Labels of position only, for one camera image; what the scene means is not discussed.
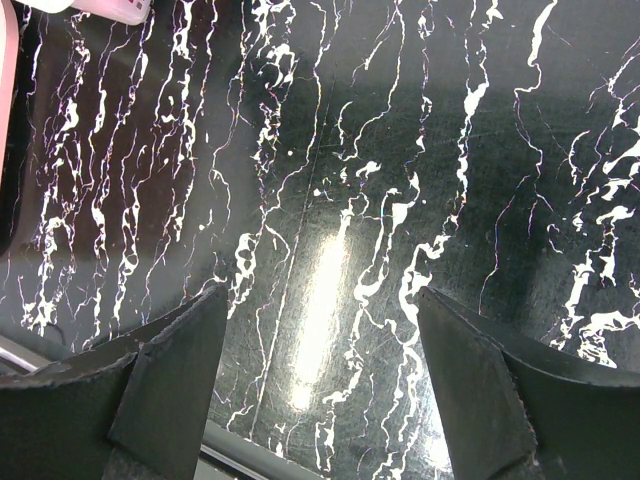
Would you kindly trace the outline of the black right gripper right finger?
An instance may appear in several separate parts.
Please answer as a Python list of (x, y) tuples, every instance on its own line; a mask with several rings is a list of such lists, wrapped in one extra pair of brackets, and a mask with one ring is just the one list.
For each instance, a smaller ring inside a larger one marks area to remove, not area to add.
[(418, 324), (455, 478), (638, 478), (637, 373), (553, 349), (429, 287)]

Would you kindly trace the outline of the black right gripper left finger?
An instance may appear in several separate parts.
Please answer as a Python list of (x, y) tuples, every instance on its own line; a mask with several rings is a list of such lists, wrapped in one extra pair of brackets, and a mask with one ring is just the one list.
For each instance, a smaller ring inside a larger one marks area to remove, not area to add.
[(1, 377), (4, 479), (190, 479), (228, 315), (225, 287), (75, 355)]

